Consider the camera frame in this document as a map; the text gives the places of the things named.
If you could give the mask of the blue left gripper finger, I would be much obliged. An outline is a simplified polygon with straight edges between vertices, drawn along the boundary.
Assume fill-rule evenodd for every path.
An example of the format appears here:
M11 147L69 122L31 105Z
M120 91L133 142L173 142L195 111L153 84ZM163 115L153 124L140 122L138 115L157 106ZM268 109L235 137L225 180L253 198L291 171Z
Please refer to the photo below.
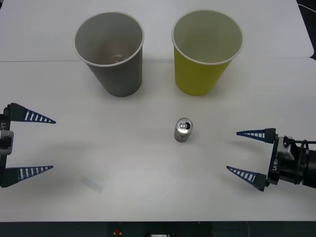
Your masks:
M15 122L38 122L38 123L56 123L53 119L29 110L17 103L10 103L4 108L4 115L10 121Z
M10 187L18 182L44 173L52 168L53 166L5 168L3 176L0 178L0 187Z

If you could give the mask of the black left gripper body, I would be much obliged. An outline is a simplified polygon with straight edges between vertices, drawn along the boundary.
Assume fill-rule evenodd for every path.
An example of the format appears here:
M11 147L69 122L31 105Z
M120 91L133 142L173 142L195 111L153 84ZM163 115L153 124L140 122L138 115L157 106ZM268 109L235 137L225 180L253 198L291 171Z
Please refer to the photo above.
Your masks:
M12 153L12 132L10 131L10 120L6 115L0 116L0 172L6 167L7 156Z

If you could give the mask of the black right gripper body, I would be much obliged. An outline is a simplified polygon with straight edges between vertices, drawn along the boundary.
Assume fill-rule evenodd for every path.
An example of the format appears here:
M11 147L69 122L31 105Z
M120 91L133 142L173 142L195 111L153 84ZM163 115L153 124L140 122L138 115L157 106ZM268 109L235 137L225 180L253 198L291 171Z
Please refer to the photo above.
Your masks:
M267 182L277 185L279 180L299 185L303 181L301 151L303 142L276 134Z

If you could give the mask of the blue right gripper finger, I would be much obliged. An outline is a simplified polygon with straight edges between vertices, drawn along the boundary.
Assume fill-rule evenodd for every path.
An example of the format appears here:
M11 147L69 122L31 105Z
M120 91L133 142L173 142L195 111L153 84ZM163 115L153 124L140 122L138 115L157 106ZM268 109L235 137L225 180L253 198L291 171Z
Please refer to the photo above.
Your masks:
M264 174L238 169L231 166L226 166L226 169L261 192L263 192L265 187L268 186L267 176Z
M273 144L276 137L275 128L265 128L259 130L246 130L236 133L237 136L243 136L254 140L262 141L265 143Z

